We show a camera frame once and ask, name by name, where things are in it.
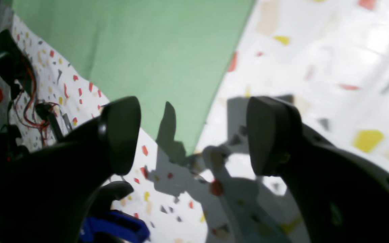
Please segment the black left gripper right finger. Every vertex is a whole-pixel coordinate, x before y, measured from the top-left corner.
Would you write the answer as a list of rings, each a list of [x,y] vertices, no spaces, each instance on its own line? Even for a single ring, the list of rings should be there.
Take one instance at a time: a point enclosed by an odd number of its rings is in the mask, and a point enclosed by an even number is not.
[[[340,149],[302,123],[295,106],[251,97],[253,171],[280,176],[313,243],[389,243],[389,172]]]

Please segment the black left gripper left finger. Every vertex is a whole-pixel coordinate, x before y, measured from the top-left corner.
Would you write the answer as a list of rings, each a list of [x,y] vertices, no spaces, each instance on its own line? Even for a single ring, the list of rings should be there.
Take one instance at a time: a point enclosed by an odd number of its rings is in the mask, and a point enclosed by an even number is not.
[[[0,243],[75,243],[99,188],[136,153],[136,97],[106,105],[61,141],[0,168]]]

